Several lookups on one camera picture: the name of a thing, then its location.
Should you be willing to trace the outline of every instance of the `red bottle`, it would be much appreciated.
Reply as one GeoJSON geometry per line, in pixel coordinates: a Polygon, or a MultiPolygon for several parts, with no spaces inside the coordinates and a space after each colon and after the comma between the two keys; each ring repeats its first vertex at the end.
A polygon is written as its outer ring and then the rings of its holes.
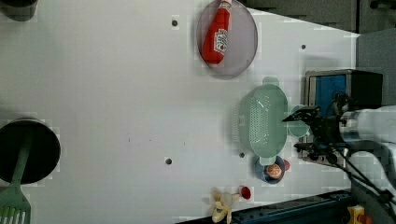
{"type": "Polygon", "coordinates": [[[209,26],[202,50],[202,57],[207,63],[218,64],[224,58],[227,49],[231,3],[231,0],[221,1],[215,19],[209,26]]]}

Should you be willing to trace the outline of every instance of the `green spatula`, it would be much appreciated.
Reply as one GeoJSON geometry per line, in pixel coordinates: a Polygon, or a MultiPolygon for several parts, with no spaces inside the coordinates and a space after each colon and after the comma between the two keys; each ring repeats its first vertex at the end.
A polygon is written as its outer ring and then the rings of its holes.
{"type": "Polygon", "coordinates": [[[0,224],[30,223],[31,206],[21,191],[21,179],[34,135],[31,130],[27,130],[11,183],[0,193],[0,224]]]}

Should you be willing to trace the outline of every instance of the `white tabletop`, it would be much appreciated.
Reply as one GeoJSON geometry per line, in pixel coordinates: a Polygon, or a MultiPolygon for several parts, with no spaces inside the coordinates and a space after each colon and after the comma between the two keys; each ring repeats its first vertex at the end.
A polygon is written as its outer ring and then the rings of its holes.
{"type": "Polygon", "coordinates": [[[256,58],[239,77],[220,80],[194,45],[208,3],[39,0],[29,22],[0,18],[2,124],[44,119],[62,145],[56,171],[22,187],[32,224],[207,217],[212,190],[239,185],[253,195],[236,210],[350,188],[337,169],[299,160],[294,137],[280,153],[291,163],[282,181],[255,178],[253,154],[233,136],[233,112],[264,77],[277,77],[289,104],[299,104],[305,71],[355,66],[357,36],[250,10],[256,58]]]}

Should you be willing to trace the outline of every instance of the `green colander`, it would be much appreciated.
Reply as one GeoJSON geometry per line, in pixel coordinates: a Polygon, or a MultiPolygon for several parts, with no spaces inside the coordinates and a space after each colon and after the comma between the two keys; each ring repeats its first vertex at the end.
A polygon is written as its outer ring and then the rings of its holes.
{"type": "Polygon", "coordinates": [[[242,145],[260,157],[261,165],[274,164],[276,155],[285,146],[288,100],[275,77],[266,77],[241,102],[239,107],[239,137],[242,145]]]}

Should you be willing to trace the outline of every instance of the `bottle label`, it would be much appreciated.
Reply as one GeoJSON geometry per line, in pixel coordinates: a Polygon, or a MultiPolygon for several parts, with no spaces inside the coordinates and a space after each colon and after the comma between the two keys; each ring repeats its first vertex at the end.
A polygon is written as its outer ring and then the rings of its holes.
{"type": "Polygon", "coordinates": [[[228,32],[224,29],[219,29],[215,32],[214,50],[222,55],[224,55],[225,49],[227,48],[227,34],[228,32]]]}

